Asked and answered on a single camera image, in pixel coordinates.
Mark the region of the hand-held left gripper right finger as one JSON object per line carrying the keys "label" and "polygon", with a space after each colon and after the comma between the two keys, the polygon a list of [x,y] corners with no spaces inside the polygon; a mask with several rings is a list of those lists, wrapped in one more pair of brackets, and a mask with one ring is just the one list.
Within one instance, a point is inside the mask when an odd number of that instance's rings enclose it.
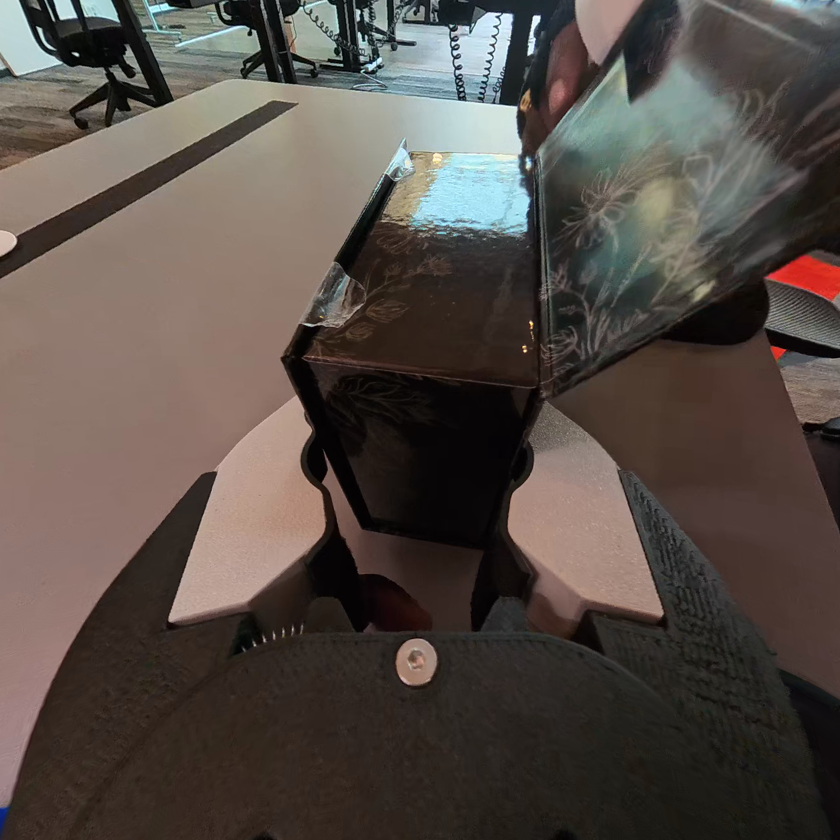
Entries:
{"label": "hand-held left gripper right finger", "polygon": [[612,457],[549,403],[529,444],[507,532],[532,570],[531,626],[576,628],[589,611],[658,624],[664,609]]}

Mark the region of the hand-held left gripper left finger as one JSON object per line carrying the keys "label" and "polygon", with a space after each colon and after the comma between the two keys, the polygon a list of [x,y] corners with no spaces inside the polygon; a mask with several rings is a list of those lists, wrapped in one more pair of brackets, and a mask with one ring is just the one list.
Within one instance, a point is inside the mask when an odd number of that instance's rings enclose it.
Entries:
{"label": "hand-held left gripper left finger", "polygon": [[307,457],[315,437],[297,398],[228,453],[187,557],[169,624],[252,615],[263,627],[299,627],[316,597],[314,561],[334,535],[332,499]]}

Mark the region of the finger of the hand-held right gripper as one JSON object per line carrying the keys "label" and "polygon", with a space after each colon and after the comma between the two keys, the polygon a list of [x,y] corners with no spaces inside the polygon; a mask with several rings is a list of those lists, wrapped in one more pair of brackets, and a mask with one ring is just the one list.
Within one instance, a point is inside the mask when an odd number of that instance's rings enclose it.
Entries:
{"label": "finger of the hand-held right gripper", "polygon": [[678,1],[576,1],[574,21],[598,67],[623,58],[629,99],[657,86],[683,28]]}

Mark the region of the black glossy cardboard box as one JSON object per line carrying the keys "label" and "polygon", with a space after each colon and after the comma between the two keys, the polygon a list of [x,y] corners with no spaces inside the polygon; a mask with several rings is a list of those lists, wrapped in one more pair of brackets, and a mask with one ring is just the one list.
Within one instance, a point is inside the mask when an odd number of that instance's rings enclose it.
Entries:
{"label": "black glossy cardboard box", "polygon": [[838,6],[679,3],[657,86],[595,64],[533,156],[392,157],[283,356],[363,529],[485,548],[544,402],[749,340],[838,235]]}

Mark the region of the grey desk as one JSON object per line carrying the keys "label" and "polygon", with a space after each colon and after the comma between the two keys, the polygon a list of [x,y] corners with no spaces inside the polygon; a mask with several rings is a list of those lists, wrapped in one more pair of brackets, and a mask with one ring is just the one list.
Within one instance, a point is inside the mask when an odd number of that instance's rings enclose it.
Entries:
{"label": "grey desk", "polygon": [[[291,396],[280,357],[400,140],[511,154],[513,108],[226,80],[2,172],[22,235],[271,101],[296,106],[2,277],[2,806],[69,645],[202,473]],[[759,335],[658,342],[554,404],[838,697],[838,529]]]}

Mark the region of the black office chair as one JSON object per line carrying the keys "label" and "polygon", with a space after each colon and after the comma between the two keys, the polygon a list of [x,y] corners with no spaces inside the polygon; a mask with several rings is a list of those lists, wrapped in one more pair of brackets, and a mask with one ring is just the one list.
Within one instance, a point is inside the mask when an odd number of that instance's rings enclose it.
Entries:
{"label": "black office chair", "polygon": [[311,78],[319,77],[319,65],[299,56],[289,45],[285,28],[285,9],[275,1],[223,1],[214,3],[219,20],[228,27],[244,27],[259,42],[258,51],[243,61],[240,76],[246,79],[262,67],[268,81],[298,84],[294,64],[309,68]]}
{"label": "black office chair", "polygon": [[79,130],[88,129],[82,112],[106,103],[104,123],[115,112],[130,112],[131,102],[162,107],[174,98],[140,26],[131,2],[113,2],[117,20],[88,16],[80,1],[70,2],[72,14],[62,17],[54,1],[20,1],[36,44],[67,67],[102,70],[106,81],[69,110]]}

